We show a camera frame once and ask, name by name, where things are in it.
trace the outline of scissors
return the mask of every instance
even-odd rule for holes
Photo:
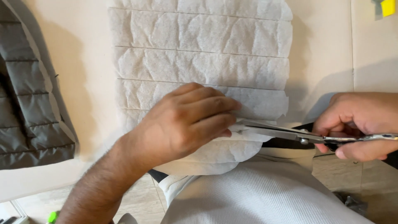
[[[363,136],[360,138],[354,138],[354,137],[336,138],[336,137],[323,137],[319,134],[309,132],[305,129],[297,130],[292,128],[284,128],[256,120],[241,120],[236,124],[244,125],[246,127],[244,132],[256,133],[260,135],[283,138],[288,140],[295,140],[299,141],[303,145],[307,145],[309,143],[325,144],[330,148],[331,151],[336,151],[339,145],[358,142],[358,141],[375,141],[375,140],[398,141],[398,134],[373,134],[373,135]]]

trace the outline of forearm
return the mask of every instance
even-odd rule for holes
[[[119,139],[78,181],[63,206],[58,224],[107,224],[116,214],[123,194],[149,169],[136,145]]]

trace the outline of person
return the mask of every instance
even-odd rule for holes
[[[231,112],[241,107],[196,83],[167,94],[76,183],[57,224],[111,223],[134,182],[153,167],[183,158],[217,137],[231,136],[228,127],[236,121]],[[324,136],[398,133],[398,94],[336,94],[313,131]],[[357,142],[341,146],[336,155],[369,161],[385,159],[397,149],[396,141]],[[123,218],[121,223],[127,223],[128,217]],[[225,174],[191,181],[170,203],[162,223],[371,222],[345,207],[304,168],[262,161],[243,162]]]

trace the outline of quilted fabric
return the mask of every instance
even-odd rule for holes
[[[75,138],[62,121],[50,77],[29,37],[0,1],[0,169],[74,157]]]
[[[287,112],[293,16],[284,0],[110,0],[108,14],[125,132],[164,95],[190,82],[242,102],[240,118],[276,121]],[[227,172],[262,145],[235,136],[155,169]]]

